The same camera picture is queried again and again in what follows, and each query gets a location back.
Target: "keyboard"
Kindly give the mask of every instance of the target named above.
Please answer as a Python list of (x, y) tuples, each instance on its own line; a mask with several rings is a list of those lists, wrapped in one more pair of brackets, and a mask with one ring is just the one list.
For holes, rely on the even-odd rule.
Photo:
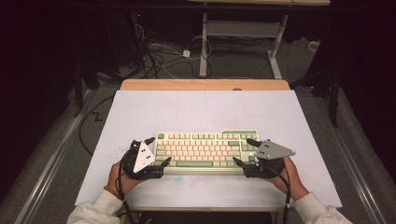
[(220, 133), (157, 133), (154, 145), (155, 165), (172, 157), (165, 174), (237, 175), (242, 168), (233, 157), (255, 164), (256, 147), (247, 143), (259, 141), (253, 130), (229, 130)]

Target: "dark background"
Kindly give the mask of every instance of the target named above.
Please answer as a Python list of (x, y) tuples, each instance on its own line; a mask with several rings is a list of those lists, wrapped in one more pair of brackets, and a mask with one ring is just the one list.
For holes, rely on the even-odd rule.
[[(363, 2), (369, 6), (361, 14), (336, 15), (332, 23), (328, 23), (328, 17), (319, 15), (292, 15), (284, 39), (289, 42), (302, 36), (321, 39), (307, 75), (339, 62), (341, 87), (375, 152), (394, 179), (396, 32), (392, 10), (395, 7), (386, 0), (332, 1), (332, 5), (354, 7)], [(59, 9), (50, 0), (2, 3), (0, 10), (0, 199), (3, 200), (39, 140), (69, 105), (66, 96), (74, 83), (77, 59), (89, 59), (90, 64), (83, 61), (81, 74), (94, 88), (95, 72), (119, 72), (120, 63), (132, 61), (135, 55), (128, 52), (123, 58), (118, 55), (117, 43), (124, 40), (114, 37), (113, 32), (120, 30), (108, 26), (120, 20), (124, 23), (123, 32), (128, 34), (128, 23), (123, 16), (117, 18), (100, 12), (81, 16)], [(194, 15), (163, 13), (158, 18), (148, 14), (146, 19), (153, 30), (168, 35), (179, 33), (182, 42), (201, 29), (201, 18)], [(178, 29), (177, 21), (183, 21)], [(133, 44), (127, 42), (124, 49), (132, 49)]]

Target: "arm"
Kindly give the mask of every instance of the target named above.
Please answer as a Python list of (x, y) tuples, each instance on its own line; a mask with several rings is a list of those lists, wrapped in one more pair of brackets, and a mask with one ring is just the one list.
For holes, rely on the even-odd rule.
[[(117, 191), (120, 163), (112, 165), (108, 176), (106, 189), (103, 189), (93, 203), (85, 202), (79, 204), (70, 214), (67, 223), (106, 223), (118, 224), (120, 220), (116, 217), (116, 212), (122, 207), (122, 201), (119, 199)], [(121, 184), (124, 194), (128, 194), (134, 187), (143, 182), (142, 180), (130, 179), (127, 175), (122, 174)]]
[[(289, 172), (290, 195), (294, 200), (294, 207), (303, 220), (303, 223), (351, 223), (334, 207), (325, 206), (317, 199), (313, 192), (310, 193), (305, 188), (298, 175), (294, 162), (289, 157), (285, 157), (284, 161), (286, 169), (282, 171), (281, 175), (288, 179), (286, 170)], [(280, 191), (285, 194), (287, 193), (287, 188), (279, 177), (266, 180), (273, 183)]]

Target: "white sleeve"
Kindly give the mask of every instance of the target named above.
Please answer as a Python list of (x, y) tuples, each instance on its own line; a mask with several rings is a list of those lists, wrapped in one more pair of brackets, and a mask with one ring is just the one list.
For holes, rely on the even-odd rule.
[(122, 201), (103, 189), (93, 203), (81, 203), (70, 214), (67, 224), (106, 223), (120, 224), (116, 212), (121, 208)]
[(306, 224), (351, 223), (335, 207), (323, 205), (313, 192), (295, 201), (294, 207)]

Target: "desk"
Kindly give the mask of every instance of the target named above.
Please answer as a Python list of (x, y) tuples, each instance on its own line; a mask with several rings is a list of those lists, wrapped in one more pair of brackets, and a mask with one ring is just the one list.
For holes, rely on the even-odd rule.
[[(205, 4), (228, 3), (228, 4), (256, 4), (256, 5), (286, 5), (286, 6), (328, 6), (330, 0), (191, 0)], [(282, 78), (276, 62), (276, 53), (282, 40), (283, 32), (289, 15), (283, 15), (280, 22), (253, 22), (253, 21), (210, 21), (207, 13), (204, 13), (202, 32), (202, 53), (200, 62), (200, 77), (206, 77), (207, 64), (207, 36), (208, 35), (233, 35), (253, 37), (274, 37), (275, 44), (272, 50), (267, 51), (269, 64), (271, 65), (274, 78)]]
[[(244, 91), (229, 91), (234, 88)], [(307, 188), (324, 204), (342, 206), (298, 99), (285, 81), (213, 79), (125, 80), (76, 204), (96, 198), (107, 182), (111, 165), (120, 160), (133, 140), (165, 130), (224, 129), (255, 129), (261, 139), (292, 148)], [(243, 175), (164, 175), (137, 186), (127, 200), (136, 211), (274, 212), (283, 209), (285, 195), (270, 183)]]

